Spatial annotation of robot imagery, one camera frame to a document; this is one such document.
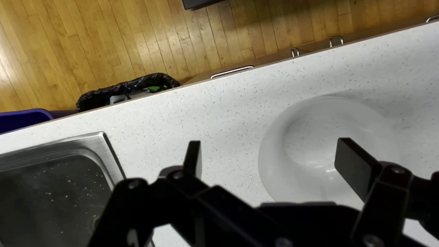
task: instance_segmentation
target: black mechanical arm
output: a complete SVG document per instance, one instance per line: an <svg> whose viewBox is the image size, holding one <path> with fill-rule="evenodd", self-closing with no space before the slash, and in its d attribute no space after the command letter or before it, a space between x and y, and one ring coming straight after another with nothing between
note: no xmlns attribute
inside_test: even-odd
<svg viewBox="0 0 439 247"><path fill-rule="evenodd" d="M338 139L334 167L364 202L360 211L330 202L253 209L200 181L200 167L200 141L190 141L183 165L161 170L153 184L119 183L89 247L143 247L165 224L197 247L422 246L401 233L406 218L439 237L439 173L418 178L375 161L351 139Z"/></svg>

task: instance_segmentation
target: stainless steel sink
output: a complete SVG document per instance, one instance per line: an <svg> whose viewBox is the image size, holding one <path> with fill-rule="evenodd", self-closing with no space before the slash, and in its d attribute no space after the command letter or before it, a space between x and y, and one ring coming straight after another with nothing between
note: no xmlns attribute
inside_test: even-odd
<svg viewBox="0 0 439 247"><path fill-rule="evenodd" d="M0 155L0 247L84 247L123 177L104 133Z"/></svg>

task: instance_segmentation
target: blue object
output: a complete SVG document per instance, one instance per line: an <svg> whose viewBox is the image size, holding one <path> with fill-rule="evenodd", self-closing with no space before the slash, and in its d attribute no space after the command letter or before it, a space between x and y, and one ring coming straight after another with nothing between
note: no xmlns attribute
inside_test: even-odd
<svg viewBox="0 0 439 247"><path fill-rule="evenodd" d="M50 119L53 115L42 108L0 113L0 135Z"/></svg>

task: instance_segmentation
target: white countertop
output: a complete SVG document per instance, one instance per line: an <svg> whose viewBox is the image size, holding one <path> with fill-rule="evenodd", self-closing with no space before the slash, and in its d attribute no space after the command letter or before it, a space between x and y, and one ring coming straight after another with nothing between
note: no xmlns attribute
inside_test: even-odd
<svg viewBox="0 0 439 247"><path fill-rule="evenodd" d="M423 25L2 135L0 154L102 130L127 177L153 181L182 162L189 140L201 140L202 180L256 206L271 200L257 174L271 121L300 100L341 93L385 115L401 165L427 177L439 170L437 55L439 23ZM182 244L167 229L154 239Z"/></svg>

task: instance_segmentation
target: floor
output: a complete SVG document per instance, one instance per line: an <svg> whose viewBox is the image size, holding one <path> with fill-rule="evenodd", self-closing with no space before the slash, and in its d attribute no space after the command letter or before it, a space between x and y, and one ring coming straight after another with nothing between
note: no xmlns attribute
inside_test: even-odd
<svg viewBox="0 0 439 247"><path fill-rule="evenodd" d="M439 14L439 0L0 0L0 111L72 108L83 92L193 76Z"/></svg>

